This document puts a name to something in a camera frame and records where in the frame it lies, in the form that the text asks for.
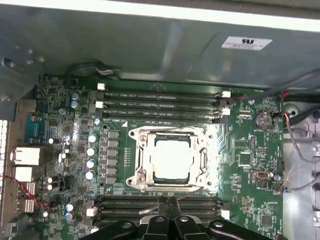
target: red wire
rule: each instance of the red wire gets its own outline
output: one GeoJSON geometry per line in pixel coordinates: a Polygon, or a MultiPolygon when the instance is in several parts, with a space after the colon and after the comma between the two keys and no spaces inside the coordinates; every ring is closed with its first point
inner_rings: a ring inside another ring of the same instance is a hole
{"type": "Polygon", "coordinates": [[[282,97],[285,98],[286,96],[289,95],[289,92],[288,91],[285,91],[283,94],[282,94],[282,97]]]}
{"type": "Polygon", "coordinates": [[[284,116],[285,116],[285,121],[287,122],[287,123],[289,123],[289,117],[288,117],[288,114],[287,113],[284,113],[284,116]]]}
{"type": "Polygon", "coordinates": [[[17,179],[15,179],[12,176],[8,176],[8,175],[0,175],[0,177],[3,177],[4,179],[10,179],[13,182],[15,182],[16,184],[18,184],[20,186],[20,188],[26,192],[27,196],[34,201],[35,204],[39,204],[39,206],[41,208],[44,209],[50,209],[50,206],[46,206],[44,205],[42,202],[40,202],[35,195],[33,195],[28,189],[26,189],[25,185],[23,183],[21,183],[20,181],[18,181],[17,179]]]}

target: screw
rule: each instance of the screw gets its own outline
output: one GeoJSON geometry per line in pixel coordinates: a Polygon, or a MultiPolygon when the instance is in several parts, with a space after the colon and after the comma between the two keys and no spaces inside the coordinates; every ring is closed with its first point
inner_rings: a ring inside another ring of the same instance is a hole
{"type": "Polygon", "coordinates": [[[138,182],[139,182],[139,183],[143,184],[145,181],[146,181],[146,178],[145,178],[144,175],[140,175],[140,176],[138,177],[138,182]]]}
{"type": "Polygon", "coordinates": [[[45,58],[43,56],[40,56],[38,58],[38,61],[43,64],[46,60],[45,60],[45,58]]]}
{"type": "Polygon", "coordinates": [[[189,218],[187,217],[187,216],[182,216],[182,217],[180,217],[180,221],[181,222],[188,222],[188,220],[189,220],[189,218]]]}
{"type": "Polygon", "coordinates": [[[147,136],[146,135],[141,135],[140,136],[140,142],[145,142],[147,141],[147,136]]]}
{"type": "Polygon", "coordinates": [[[165,219],[163,218],[163,217],[161,217],[161,216],[159,216],[159,217],[157,217],[156,218],[156,222],[158,222],[158,223],[161,223],[161,222],[163,222],[165,219]]]}
{"type": "Polygon", "coordinates": [[[10,61],[10,62],[8,63],[9,68],[14,68],[15,65],[16,65],[16,64],[15,64],[13,61],[10,61]]]}
{"type": "Polygon", "coordinates": [[[125,224],[122,225],[123,229],[129,229],[131,228],[132,224],[130,222],[126,222],[125,224]]]}
{"type": "Polygon", "coordinates": [[[213,225],[217,228],[222,228],[224,226],[223,223],[219,221],[216,221],[213,225]]]}
{"type": "Polygon", "coordinates": [[[281,176],[279,174],[274,175],[274,180],[279,182],[281,180],[281,176]]]}

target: label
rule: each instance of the label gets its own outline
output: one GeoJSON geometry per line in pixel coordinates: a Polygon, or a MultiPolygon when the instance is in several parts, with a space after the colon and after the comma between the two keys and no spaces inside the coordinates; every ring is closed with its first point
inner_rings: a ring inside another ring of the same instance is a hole
{"type": "Polygon", "coordinates": [[[242,49],[242,50],[260,51],[271,42],[272,42],[272,39],[229,36],[221,47],[225,49],[242,49]]]}

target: cpu socket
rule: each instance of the cpu socket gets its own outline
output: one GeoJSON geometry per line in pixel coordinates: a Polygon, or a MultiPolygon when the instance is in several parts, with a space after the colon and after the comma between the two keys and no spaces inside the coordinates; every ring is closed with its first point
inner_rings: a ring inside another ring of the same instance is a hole
{"type": "Polygon", "coordinates": [[[206,187],[207,138],[200,127],[143,126],[129,131],[136,141],[130,187],[149,191],[192,192],[206,187]]]}

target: motherboard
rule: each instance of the motherboard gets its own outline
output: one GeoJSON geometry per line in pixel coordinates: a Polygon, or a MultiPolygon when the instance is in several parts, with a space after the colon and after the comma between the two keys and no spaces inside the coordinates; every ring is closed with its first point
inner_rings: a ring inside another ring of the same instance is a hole
{"type": "Polygon", "coordinates": [[[201,188],[181,199],[182,214],[275,239],[283,226],[282,101],[239,100],[261,92],[45,75],[13,161],[15,177],[49,207],[20,191],[17,212],[38,213],[45,240],[77,240],[119,220],[139,224],[157,214],[141,211],[159,196],[201,188]],[[33,154],[40,157],[31,164],[33,154]]]}

